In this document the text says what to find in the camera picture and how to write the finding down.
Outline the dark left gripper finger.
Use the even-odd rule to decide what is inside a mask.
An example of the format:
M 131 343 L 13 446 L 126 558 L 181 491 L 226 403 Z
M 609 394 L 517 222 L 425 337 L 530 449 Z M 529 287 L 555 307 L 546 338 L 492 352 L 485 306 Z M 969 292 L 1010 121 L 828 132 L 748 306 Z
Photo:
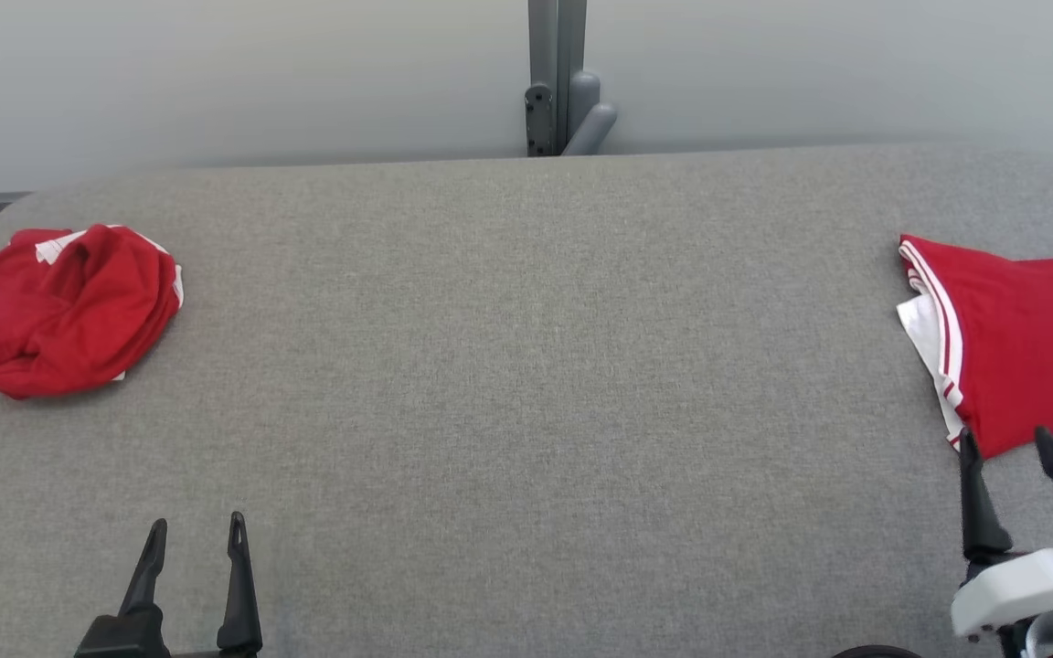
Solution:
M 171 658 L 162 634 L 164 615 L 154 602 L 165 562 L 167 522 L 151 525 L 141 556 L 116 615 L 101 615 L 84 633 L 74 658 Z
M 229 595 L 223 622 L 218 629 L 218 654 L 256 655 L 262 650 L 263 638 L 246 521 L 240 512 L 231 512 L 227 554 Z

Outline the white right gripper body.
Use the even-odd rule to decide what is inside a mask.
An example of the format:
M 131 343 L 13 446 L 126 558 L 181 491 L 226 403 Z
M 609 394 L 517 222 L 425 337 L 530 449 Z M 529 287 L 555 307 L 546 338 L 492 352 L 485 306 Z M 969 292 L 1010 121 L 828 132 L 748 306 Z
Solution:
M 984 569 L 954 594 L 954 636 L 968 637 L 1053 611 L 1053 549 Z

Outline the bright red garment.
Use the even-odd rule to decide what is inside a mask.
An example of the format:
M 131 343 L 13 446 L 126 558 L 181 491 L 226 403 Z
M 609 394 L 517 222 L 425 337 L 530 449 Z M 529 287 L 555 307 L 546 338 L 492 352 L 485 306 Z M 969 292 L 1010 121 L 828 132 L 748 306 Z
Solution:
M 950 446 L 984 458 L 1053 433 L 1053 259 L 1010 260 L 902 236 L 915 295 L 896 308 L 931 374 Z

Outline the dark red garment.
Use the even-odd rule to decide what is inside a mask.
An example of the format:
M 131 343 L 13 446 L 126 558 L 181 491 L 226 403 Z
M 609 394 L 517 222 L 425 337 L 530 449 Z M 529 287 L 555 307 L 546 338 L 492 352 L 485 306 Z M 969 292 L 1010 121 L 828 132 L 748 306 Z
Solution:
M 125 379 L 185 300 L 183 270 L 137 230 L 18 230 L 0 250 L 0 393 L 82 393 Z

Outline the grey metal post bracket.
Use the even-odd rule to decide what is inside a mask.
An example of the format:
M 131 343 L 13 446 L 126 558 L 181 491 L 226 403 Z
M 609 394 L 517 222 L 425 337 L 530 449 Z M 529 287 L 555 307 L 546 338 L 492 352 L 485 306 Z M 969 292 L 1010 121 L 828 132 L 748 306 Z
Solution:
M 526 155 L 595 155 L 618 118 L 585 67 L 588 0 L 526 0 Z

